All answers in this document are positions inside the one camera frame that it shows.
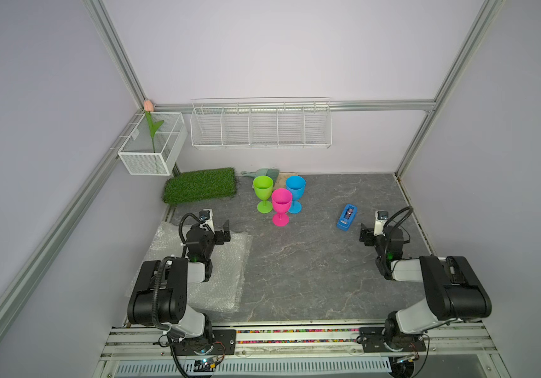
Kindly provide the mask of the blue tape dispenser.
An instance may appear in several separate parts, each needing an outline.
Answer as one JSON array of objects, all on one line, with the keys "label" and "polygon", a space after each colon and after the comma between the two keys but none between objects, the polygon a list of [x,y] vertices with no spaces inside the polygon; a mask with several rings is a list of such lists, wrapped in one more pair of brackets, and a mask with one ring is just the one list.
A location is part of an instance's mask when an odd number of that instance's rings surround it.
[{"label": "blue tape dispenser", "polygon": [[355,220],[355,216],[357,214],[358,208],[352,204],[347,204],[338,221],[337,221],[337,228],[342,231],[347,231],[349,228],[351,228],[353,221]]}]

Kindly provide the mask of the pink plastic wine glass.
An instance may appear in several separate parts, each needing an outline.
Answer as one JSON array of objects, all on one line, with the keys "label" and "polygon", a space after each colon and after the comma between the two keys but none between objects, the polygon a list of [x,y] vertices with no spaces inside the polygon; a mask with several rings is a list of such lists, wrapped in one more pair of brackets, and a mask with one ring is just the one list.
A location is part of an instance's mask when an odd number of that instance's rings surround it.
[{"label": "pink plastic wine glass", "polygon": [[275,190],[272,194],[272,205],[276,214],[272,221],[277,227],[284,227],[289,223],[287,213],[292,205],[292,193],[284,188]]}]

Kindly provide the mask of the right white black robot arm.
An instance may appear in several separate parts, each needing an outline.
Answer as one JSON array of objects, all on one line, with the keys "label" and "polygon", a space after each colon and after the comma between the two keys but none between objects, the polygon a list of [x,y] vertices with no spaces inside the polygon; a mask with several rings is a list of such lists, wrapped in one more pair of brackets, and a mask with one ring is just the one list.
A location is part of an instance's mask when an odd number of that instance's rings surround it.
[{"label": "right white black robot arm", "polygon": [[414,343],[431,329],[453,321],[477,321],[492,313],[492,302],[469,261],[463,256],[439,258],[434,255],[403,258],[402,231],[396,242],[386,233],[361,226],[360,242],[374,247],[376,266],[386,280],[421,283],[424,298],[405,309],[393,311],[379,338],[390,351],[402,351],[405,343]]}]

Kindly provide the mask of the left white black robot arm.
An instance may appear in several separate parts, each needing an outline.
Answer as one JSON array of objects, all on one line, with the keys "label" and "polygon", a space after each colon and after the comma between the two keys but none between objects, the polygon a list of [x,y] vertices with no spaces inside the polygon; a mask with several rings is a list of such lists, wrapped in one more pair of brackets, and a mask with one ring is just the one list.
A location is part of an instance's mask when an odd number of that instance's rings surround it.
[{"label": "left white black robot arm", "polygon": [[187,233],[178,230],[182,254],[141,265],[127,307],[130,324],[154,327],[162,332],[162,347],[184,344],[200,354],[216,343],[209,316],[188,305],[188,285],[210,280],[215,246],[231,241],[229,222],[213,229],[197,222]]}]

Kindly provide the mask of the bubble wrap sheet stack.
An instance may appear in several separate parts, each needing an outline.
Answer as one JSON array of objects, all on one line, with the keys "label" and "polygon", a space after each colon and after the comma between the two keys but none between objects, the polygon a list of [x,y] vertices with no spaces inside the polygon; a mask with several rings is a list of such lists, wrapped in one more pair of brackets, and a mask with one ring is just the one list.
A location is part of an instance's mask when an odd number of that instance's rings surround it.
[{"label": "bubble wrap sheet stack", "polygon": [[[215,247],[211,260],[213,271],[205,283],[188,285],[188,305],[202,313],[235,313],[245,281],[245,267],[253,237],[246,232],[235,232],[229,243]],[[182,247],[177,226],[163,222],[144,255],[146,261],[162,260],[180,255]]]}]

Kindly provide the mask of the green plastic wine glass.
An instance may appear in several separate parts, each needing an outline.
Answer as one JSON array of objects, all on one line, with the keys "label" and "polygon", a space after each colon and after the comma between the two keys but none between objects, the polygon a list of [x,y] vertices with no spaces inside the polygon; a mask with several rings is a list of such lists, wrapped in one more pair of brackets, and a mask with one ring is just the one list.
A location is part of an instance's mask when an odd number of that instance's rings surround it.
[{"label": "green plastic wine glass", "polygon": [[268,176],[258,176],[253,180],[256,196],[260,199],[257,210],[261,214],[268,214],[273,210],[272,202],[269,201],[273,193],[273,180]]}]

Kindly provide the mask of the blue plastic wine glass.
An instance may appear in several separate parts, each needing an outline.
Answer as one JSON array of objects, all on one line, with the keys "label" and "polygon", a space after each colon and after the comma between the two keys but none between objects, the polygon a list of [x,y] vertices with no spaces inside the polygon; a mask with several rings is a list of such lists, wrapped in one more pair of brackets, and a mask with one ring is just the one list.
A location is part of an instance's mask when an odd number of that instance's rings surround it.
[{"label": "blue plastic wine glass", "polygon": [[292,194],[292,205],[289,208],[290,214],[298,214],[302,210],[299,200],[302,198],[306,187],[306,181],[301,176],[291,176],[286,181],[286,189]]}]

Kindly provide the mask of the green artificial grass mat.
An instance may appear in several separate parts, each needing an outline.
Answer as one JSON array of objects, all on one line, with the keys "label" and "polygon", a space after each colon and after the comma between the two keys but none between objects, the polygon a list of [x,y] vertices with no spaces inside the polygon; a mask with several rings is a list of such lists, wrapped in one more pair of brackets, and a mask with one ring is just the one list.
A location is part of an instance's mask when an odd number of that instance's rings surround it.
[{"label": "green artificial grass mat", "polygon": [[182,173],[166,181],[163,201],[168,205],[194,203],[237,193],[237,178],[232,167]]}]

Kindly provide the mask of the beige cloth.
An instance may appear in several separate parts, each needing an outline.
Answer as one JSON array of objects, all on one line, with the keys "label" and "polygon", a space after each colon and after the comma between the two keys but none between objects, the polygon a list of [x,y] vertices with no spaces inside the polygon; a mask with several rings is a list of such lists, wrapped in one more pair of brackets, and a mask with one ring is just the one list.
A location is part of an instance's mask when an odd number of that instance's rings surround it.
[{"label": "beige cloth", "polygon": [[286,188],[287,187],[287,180],[292,177],[292,176],[298,176],[297,173],[284,173],[284,172],[280,172],[278,174],[278,178],[277,180],[274,182],[274,186],[273,188],[275,190],[279,189],[279,188]]}]

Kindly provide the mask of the artificial pink tulip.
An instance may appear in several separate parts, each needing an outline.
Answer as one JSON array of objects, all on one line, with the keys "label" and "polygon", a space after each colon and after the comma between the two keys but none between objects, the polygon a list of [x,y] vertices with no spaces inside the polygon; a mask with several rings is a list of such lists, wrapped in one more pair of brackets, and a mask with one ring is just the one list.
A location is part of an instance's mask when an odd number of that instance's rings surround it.
[{"label": "artificial pink tulip", "polygon": [[158,130],[163,126],[164,120],[161,121],[155,121],[153,119],[152,113],[155,111],[154,104],[151,100],[146,99],[144,101],[144,115],[147,120],[148,128],[149,128],[149,135],[151,137],[152,142],[152,150],[155,153],[156,152],[156,146],[155,146],[155,136]]}]

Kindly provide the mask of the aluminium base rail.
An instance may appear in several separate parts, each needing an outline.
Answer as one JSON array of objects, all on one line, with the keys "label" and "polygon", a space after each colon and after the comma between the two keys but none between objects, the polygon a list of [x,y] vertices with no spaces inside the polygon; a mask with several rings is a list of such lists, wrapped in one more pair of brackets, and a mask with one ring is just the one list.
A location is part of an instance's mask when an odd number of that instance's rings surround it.
[{"label": "aluminium base rail", "polygon": [[112,329],[97,377],[507,377],[482,323],[387,343],[377,320],[219,324],[212,346],[169,348],[157,329]]}]

